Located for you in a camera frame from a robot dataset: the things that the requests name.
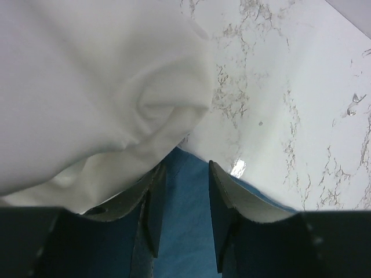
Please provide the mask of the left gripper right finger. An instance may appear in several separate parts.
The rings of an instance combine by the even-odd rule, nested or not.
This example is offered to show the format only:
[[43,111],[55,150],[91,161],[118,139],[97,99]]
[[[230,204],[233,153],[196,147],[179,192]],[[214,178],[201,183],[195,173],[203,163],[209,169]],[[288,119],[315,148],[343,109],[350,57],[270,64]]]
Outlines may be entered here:
[[217,271],[223,277],[369,277],[369,211],[274,206],[209,162]]

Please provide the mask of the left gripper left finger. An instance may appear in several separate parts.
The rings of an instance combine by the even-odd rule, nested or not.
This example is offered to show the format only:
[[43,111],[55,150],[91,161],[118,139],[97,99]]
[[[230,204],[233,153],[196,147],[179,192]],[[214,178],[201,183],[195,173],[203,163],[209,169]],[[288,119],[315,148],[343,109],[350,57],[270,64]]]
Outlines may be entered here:
[[84,214],[2,207],[1,276],[152,277],[165,195],[166,168],[159,164]]

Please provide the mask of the blue t shirt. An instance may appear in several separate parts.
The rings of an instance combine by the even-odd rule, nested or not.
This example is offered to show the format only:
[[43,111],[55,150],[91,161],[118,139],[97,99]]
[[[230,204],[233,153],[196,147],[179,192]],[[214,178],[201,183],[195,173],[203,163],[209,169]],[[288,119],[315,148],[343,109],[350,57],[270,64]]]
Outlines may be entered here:
[[166,197],[154,277],[220,277],[209,204],[208,163],[175,148],[163,160]]

